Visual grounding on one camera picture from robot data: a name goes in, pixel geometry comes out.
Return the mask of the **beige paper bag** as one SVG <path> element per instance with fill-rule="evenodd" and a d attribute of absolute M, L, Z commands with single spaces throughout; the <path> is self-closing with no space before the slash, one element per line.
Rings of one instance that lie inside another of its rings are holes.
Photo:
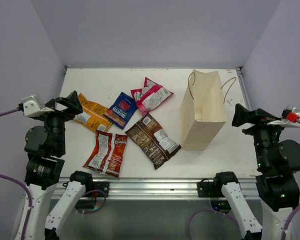
<path fill-rule="evenodd" d="M 237 81 L 221 81 L 219 71 L 188 75 L 180 107 L 180 140 L 185 151 L 204 151 L 227 122 L 226 97 Z"/>

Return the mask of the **brown snack bag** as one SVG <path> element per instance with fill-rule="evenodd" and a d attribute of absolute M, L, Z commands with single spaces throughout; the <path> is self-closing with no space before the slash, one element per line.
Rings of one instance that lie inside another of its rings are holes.
<path fill-rule="evenodd" d="M 157 170 L 182 147 L 168 137 L 159 122 L 147 113 L 125 134 L 145 153 Z"/>

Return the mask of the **pink snack bag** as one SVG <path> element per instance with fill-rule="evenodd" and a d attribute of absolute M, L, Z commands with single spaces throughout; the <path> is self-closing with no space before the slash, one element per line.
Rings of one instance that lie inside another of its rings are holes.
<path fill-rule="evenodd" d="M 148 77 L 144 79 L 143 88 L 131 89 L 130 93 L 143 117 L 174 95 L 172 91 Z"/>

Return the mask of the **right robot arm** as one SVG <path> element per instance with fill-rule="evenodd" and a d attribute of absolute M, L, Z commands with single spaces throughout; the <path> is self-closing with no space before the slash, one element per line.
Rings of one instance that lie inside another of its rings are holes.
<path fill-rule="evenodd" d="M 256 188 L 262 206 L 262 223 L 252 213 L 233 172 L 217 173 L 213 192 L 224 196 L 234 214 L 243 240 L 288 240 L 289 225 L 300 209 L 300 189 L 294 174 L 300 172 L 300 144 L 280 140 L 285 128 L 300 128 L 300 110 L 288 107 L 281 117 L 258 108 L 236 104 L 232 126 L 251 124 L 242 133 L 253 137 L 257 171 Z"/>

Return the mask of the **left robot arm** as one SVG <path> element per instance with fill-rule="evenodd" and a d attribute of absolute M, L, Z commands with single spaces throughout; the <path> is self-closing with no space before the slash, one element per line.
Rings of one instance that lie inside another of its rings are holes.
<path fill-rule="evenodd" d="M 43 122 L 30 128 L 25 135 L 26 197 L 17 240 L 57 240 L 66 219 L 81 196 L 93 193 L 91 177 L 75 172 L 59 202 L 49 209 L 64 166 L 66 153 L 65 123 L 83 113 L 78 93 L 74 90 L 67 97 L 58 97 L 43 103 L 37 95 L 22 99 L 19 105 L 23 115 Z"/>

